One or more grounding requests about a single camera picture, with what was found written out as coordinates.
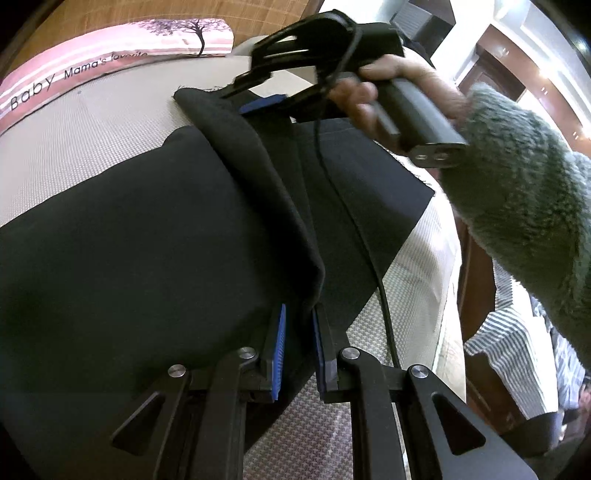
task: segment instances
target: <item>black clamp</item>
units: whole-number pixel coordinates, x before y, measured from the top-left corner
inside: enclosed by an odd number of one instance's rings
[[[325,403],[351,403],[353,478],[404,480],[394,406],[413,480],[537,480],[530,467],[424,365],[401,370],[349,345],[321,305],[313,315]]]
[[[271,403],[281,388],[285,305],[252,344],[213,367],[173,365],[104,434],[66,465],[67,480],[242,478],[246,404]]]

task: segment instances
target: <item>fuzzy green sleeve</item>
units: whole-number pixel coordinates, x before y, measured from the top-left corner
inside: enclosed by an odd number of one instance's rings
[[[591,161],[539,116],[484,85],[470,143],[440,182],[476,241],[548,311],[591,368]]]

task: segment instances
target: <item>silver rivet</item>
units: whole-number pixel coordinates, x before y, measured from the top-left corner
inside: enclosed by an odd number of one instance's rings
[[[173,378],[182,377],[185,373],[187,373],[187,369],[181,364],[173,365],[168,369],[168,374]]]
[[[359,358],[359,350],[352,346],[343,348],[343,351],[340,354],[343,355],[343,358],[347,358],[348,360],[355,360],[356,358]]]
[[[249,360],[256,355],[256,350],[251,346],[243,346],[238,349],[238,356],[244,360]]]
[[[417,378],[425,378],[429,374],[428,368],[424,365],[415,365],[410,369],[410,372]]]

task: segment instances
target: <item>black cable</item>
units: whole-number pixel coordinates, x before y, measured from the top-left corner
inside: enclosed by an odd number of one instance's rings
[[[382,315],[384,317],[384,327],[386,329],[386,342],[388,344],[388,349],[390,350],[390,355],[392,356],[392,364],[396,368],[401,368],[400,359],[398,358],[398,351],[396,349],[396,341],[394,340],[394,329],[392,328],[392,319],[390,317],[390,308],[388,307],[388,299],[386,297],[386,290],[384,289],[384,283],[382,282],[382,276],[380,275],[380,273],[378,271],[376,261],[374,259],[374,256],[371,254],[371,251],[369,249],[369,244],[367,242],[367,239],[365,238],[365,235],[363,234],[363,231],[361,230],[361,227],[359,226],[359,222],[356,220],[355,216],[353,215],[353,212],[351,211],[351,209],[347,205],[347,202],[345,201],[343,196],[340,194],[339,189],[336,187],[333,179],[331,178],[328,168],[326,167],[326,163],[324,162],[324,157],[322,156],[322,151],[320,149],[320,121],[322,120],[322,117],[324,116],[324,112],[326,110],[326,102],[328,100],[328,94],[329,94],[331,88],[333,88],[335,86],[336,79],[339,77],[339,75],[341,73],[343,73],[343,70],[345,69],[349,60],[353,56],[353,53],[355,52],[355,49],[357,48],[357,46],[359,45],[359,41],[361,40],[362,32],[361,32],[361,28],[358,26],[358,24],[353,22],[351,27],[353,28],[353,38],[351,40],[351,43],[347,47],[345,54],[340,59],[340,62],[337,65],[337,67],[335,68],[334,72],[327,78],[326,82],[324,83],[324,85],[322,85],[322,87],[320,89],[321,94],[322,94],[322,99],[320,101],[318,117],[314,121],[314,149],[316,151],[316,157],[318,157],[318,162],[320,163],[320,166],[322,167],[322,170],[324,171],[324,175],[326,176],[327,180],[329,181],[332,189],[335,191],[341,204],[345,208],[345,212],[347,212],[347,215],[349,216],[349,218],[351,218],[351,221],[353,222],[353,225],[355,227],[355,231],[359,235],[359,239],[361,240],[361,243],[363,244],[365,254],[368,257],[369,263],[372,268],[372,272],[375,276],[376,281],[378,282],[379,301],[380,301],[380,306],[382,307]]]

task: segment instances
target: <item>white wall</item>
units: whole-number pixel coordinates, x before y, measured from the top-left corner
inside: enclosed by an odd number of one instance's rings
[[[491,24],[495,0],[451,0],[456,25],[441,42],[431,61],[437,70],[454,81],[471,58],[474,46]]]

